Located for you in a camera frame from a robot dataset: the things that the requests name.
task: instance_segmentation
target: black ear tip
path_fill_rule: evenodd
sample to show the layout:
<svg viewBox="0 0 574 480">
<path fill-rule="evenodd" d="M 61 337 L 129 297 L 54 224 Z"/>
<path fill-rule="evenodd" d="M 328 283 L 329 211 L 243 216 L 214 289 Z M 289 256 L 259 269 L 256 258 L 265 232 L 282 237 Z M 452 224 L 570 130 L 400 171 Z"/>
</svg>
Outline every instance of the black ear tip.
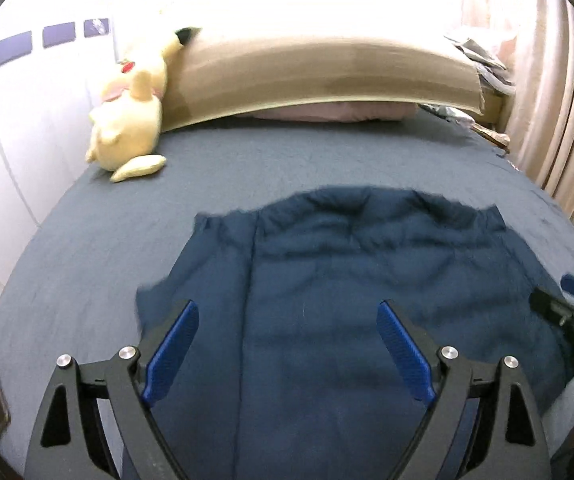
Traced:
<svg viewBox="0 0 574 480">
<path fill-rule="evenodd" d="M 180 41 L 181 45 L 186 45 L 189 43 L 196 32 L 196 29 L 193 27 L 185 27 L 181 28 L 180 30 L 176 30 L 176 36 L 178 37 L 178 41 Z"/>
</svg>

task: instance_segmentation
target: stuffed toy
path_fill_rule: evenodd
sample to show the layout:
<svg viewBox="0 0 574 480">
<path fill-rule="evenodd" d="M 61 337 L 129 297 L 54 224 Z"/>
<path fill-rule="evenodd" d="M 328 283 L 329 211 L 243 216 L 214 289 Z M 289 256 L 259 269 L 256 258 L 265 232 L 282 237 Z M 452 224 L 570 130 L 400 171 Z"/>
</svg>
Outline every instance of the stuffed toy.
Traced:
<svg viewBox="0 0 574 480">
<path fill-rule="evenodd" d="M 160 170 L 166 158 L 153 155 L 160 136 L 167 73 L 196 29 L 183 28 L 135 46 L 109 74 L 102 104 L 89 117 L 94 124 L 86 161 L 113 171 L 111 181 Z"/>
</svg>

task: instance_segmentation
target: pillow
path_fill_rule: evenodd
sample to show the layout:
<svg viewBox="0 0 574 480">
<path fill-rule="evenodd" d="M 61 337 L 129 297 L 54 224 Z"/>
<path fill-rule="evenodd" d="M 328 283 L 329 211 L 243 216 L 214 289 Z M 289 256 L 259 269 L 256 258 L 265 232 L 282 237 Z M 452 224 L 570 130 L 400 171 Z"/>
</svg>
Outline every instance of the pillow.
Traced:
<svg viewBox="0 0 574 480">
<path fill-rule="evenodd" d="M 356 123 L 374 119 L 399 121 L 406 117 L 414 116 L 417 109 L 418 107 L 414 103 L 348 101 L 283 106 L 247 114 L 238 114 L 238 117 L 255 117 L 257 119 L 279 121 L 308 121 L 310 123 Z"/>
<path fill-rule="evenodd" d="M 430 21 L 385 20 L 366 0 L 197 7 L 168 12 L 171 28 L 201 30 L 170 68 L 163 131 L 311 103 L 423 102 L 477 113 L 483 104 L 476 67 L 427 29 Z"/>
</svg>

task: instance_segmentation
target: gray bed sheet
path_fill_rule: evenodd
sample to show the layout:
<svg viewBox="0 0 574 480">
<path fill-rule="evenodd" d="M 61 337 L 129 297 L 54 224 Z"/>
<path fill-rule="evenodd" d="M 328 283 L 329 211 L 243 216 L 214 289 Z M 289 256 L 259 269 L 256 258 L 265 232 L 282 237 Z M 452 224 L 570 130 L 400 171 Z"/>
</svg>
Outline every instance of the gray bed sheet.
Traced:
<svg viewBox="0 0 574 480">
<path fill-rule="evenodd" d="M 497 205 L 555 280 L 574 273 L 574 227 L 553 200 L 501 150 L 425 111 L 398 123 L 228 118 L 164 134 L 158 152 L 167 167 L 149 178 L 111 184 L 91 167 L 44 221 L 0 298 L 0 380 L 12 418 L 0 453 L 19 472 L 56 358 L 103 360 L 139 341 L 136 289 L 166 276 L 199 212 L 259 208 L 326 185 L 412 188 Z M 118 458 L 106 401 L 101 412 Z M 545 416 L 551 450 L 573 421 L 574 381 Z"/>
</svg>

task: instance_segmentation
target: red cheek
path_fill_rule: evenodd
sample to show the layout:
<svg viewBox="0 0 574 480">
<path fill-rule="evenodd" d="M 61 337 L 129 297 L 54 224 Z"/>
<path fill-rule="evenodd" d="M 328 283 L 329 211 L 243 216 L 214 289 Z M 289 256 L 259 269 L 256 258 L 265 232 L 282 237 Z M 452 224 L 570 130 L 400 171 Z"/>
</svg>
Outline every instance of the red cheek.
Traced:
<svg viewBox="0 0 574 480">
<path fill-rule="evenodd" d="M 133 61 L 128 61 L 122 66 L 122 69 L 120 71 L 123 74 L 126 74 L 127 72 L 131 72 L 131 70 L 135 67 L 135 65 L 136 64 Z"/>
</svg>

